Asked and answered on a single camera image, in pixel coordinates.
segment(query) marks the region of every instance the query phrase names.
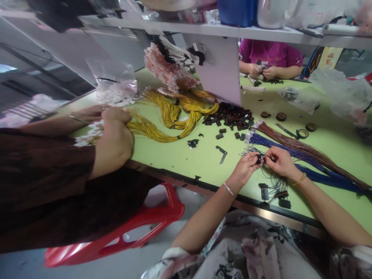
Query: brown sleeve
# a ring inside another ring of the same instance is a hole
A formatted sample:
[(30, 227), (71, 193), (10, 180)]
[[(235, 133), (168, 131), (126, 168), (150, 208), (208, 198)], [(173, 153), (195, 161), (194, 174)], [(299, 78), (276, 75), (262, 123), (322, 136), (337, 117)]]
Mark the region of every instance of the brown sleeve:
[(17, 211), (84, 192), (95, 146), (30, 148), (1, 155), (0, 210)]

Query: bangle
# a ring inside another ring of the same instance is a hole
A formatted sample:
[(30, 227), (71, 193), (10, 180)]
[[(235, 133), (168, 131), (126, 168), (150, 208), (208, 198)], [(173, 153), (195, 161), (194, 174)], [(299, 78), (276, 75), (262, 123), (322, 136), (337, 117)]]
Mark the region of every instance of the bangle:
[(237, 196), (230, 190), (230, 188), (227, 186), (226, 182), (224, 183), (225, 185), (225, 188), (227, 189), (227, 191), (229, 191), (229, 193), (234, 197), (236, 198)]
[(69, 117), (71, 117), (72, 119), (75, 119), (76, 121), (79, 121), (79, 122), (84, 123), (84, 124), (90, 124), (90, 122), (80, 120), (80, 119), (76, 118), (75, 116), (73, 116), (72, 114), (73, 114), (72, 112), (69, 114)]
[[(301, 176), (301, 178), (300, 178), (300, 182), (302, 182), (305, 178), (306, 178), (306, 173), (303, 172), (303, 173), (302, 173), (302, 176)], [(299, 182), (293, 182), (293, 186), (296, 186), (296, 185), (298, 185), (298, 184), (299, 184)]]

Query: pink shirt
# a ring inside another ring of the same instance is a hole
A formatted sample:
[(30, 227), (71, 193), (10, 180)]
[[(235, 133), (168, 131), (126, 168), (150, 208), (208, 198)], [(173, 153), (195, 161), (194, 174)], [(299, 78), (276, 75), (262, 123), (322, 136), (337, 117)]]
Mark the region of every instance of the pink shirt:
[(240, 60), (245, 63), (267, 64), (269, 67), (302, 66), (303, 55), (286, 43), (242, 39)]

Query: red plastic stool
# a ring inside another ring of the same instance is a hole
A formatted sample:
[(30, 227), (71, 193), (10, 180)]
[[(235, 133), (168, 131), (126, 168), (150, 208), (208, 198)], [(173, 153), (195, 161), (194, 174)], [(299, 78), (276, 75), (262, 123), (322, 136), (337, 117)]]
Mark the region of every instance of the red plastic stool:
[[(169, 202), (168, 206), (154, 208), (142, 206), (131, 220), (96, 241), (49, 248), (45, 252), (45, 266), (57, 267), (61, 265), (82, 264), (126, 249), (143, 247), (169, 224), (179, 220), (185, 211), (185, 205), (178, 200), (173, 185), (166, 182), (161, 185), (165, 186)], [(140, 240), (132, 242), (125, 242), (123, 240), (125, 233), (141, 226), (156, 223), (160, 224)], [(116, 239), (118, 239), (117, 243), (107, 246)]]

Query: hand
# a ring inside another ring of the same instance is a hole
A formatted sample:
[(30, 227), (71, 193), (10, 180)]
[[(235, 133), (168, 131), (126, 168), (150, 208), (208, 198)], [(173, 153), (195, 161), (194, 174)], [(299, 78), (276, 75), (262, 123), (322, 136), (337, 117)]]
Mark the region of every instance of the hand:
[(274, 172), (281, 176), (288, 177), (292, 180), (302, 176), (287, 150), (272, 146), (265, 154), (266, 165), (268, 165)]
[(262, 166), (262, 162), (261, 164), (256, 165), (258, 159), (256, 155), (260, 155), (260, 153), (250, 152), (246, 154), (242, 159), (240, 159), (234, 171), (228, 180), (226, 180), (226, 184), (234, 194), (237, 195), (240, 189), (247, 184), (252, 173)]
[(263, 70), (262, 73), (263, 73), (263, 76), (267, 80), (271, 80), (271, 79), (277, 77), (277, 75), (278, 75), (278, 67), (277, 66), (271, 66), (270, 68)]
[(256, 78), (261, 73), (261, 71), (258, 68), (258, 65), (257, 64), (249, 64), (249, 65), (250, 65), (250, 67), (249, 67), (250, 77), (251, 78)]
[(85, 122), (93, 122), (102, 119), (102, 112), (107, 109), (108, 105), (94, 105), (92, 107), (87, 107), (82, 110), (73, 112), (72, 115), (79, 120)]
[(124, 124), (127, 124), (132, 120), (132, 116), (122, 108), (112, 107), (102, 113), (102, 118), (104, 120), (119, 120)]

